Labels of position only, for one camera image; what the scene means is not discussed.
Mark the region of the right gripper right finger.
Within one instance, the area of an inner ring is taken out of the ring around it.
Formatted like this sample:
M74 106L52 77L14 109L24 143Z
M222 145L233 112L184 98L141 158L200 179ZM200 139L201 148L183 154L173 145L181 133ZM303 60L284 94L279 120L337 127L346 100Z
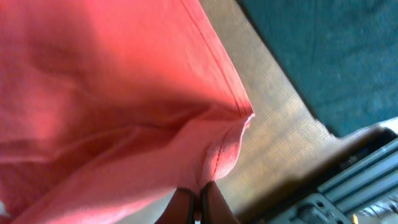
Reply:
M200 206L201 224L240 224L214 181L202 189Z

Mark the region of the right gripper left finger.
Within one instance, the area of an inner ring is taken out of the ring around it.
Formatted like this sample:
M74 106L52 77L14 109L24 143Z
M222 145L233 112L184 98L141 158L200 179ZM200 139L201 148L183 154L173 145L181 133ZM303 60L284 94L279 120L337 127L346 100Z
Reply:
M177 188L155 224L194 224L195 200L191 190Z

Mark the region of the red t-shirt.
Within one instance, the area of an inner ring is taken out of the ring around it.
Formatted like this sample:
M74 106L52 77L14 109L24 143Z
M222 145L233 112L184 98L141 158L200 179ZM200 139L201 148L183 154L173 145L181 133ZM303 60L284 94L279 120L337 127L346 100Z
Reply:
M2 223L114 223L197 193L253 114L198 1L1 2Z

